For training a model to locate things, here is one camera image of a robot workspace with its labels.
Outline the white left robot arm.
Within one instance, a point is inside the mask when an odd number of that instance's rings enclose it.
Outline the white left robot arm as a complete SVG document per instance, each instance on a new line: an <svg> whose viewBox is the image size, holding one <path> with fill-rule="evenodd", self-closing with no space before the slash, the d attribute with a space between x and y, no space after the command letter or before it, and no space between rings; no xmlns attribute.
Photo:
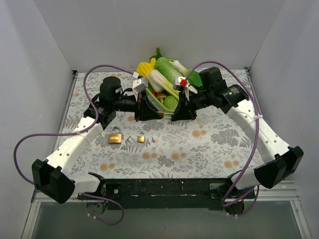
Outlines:
<svg viewBox="0 0 319 239"><path fill-rule="evenodd" d="M31 166L36 190L56 202L63 204L72 195L89 192L95 199L105 196L103 178L89 173L84 179L70 179L71 169L77 159L99 136L117 111L134 112L135 120L157 120L162 115L147 97L148 82L145 78L135 79L127 88L132 95L124 95L121 81L117 77L106 77L100 85L100 92L92 99L93 105L84 112L73 135L68 137L51 155L44 160L37 159Z"/></svg>

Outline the large brass padlock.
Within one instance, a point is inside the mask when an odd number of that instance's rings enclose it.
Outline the large brass padlock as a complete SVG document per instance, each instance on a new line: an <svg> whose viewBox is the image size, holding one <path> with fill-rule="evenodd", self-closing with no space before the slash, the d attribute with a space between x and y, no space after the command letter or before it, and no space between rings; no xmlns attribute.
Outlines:
<svg viewBox="0 0 319 239"><path fill-rule="evenodd" d="M111 129L108 144L121 144L122 142L122 130L119 126L115 126Z"/></svg>

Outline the small brass padlock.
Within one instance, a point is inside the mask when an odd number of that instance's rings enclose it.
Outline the small brass padlock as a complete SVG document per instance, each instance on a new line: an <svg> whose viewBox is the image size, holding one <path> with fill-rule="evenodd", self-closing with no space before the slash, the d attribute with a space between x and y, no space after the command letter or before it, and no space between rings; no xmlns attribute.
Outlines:
<svg viewBox="0 0 319 239"><path fill-rule="evenodd" d="M145 134L144 132L140 132L137 137L137 142L144 143L145 142Z"/></svg>

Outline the small brass padlock shackle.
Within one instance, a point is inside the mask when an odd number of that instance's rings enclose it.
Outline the small brass padlock shackle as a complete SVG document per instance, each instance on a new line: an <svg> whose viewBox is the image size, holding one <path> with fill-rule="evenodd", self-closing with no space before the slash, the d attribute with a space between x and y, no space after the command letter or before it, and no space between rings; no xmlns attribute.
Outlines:
<svg viewBox="0 0 319 239"><path fill-rule="evenodd" d="M170 119L173 116L173 113L167 113L167 112L157 112L157 114L162 118L162 119Z"/></svg>

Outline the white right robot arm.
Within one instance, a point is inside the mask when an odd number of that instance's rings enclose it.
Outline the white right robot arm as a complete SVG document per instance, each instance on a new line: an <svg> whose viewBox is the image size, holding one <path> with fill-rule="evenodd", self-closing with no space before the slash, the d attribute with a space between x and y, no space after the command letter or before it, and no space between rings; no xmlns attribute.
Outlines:
<svg viewBox="0 0 319 239"><path fill-rule="evenodd" d="M246 167L230 175L217 189L218 194L237 198L247 188L262 185L271 189L293 174L304 155L302 149L291 147L282 140L263 117L255 113L257 107L248 93L239 85L227 86L217 67L203 70L199 76L202 91L198 91L185 77L174 79L173 88L179 90L179 103L171 120L193 120L197 110L209 106L221 109L254 143L253 149L259 152L264 162L256 168Z"/></svg>

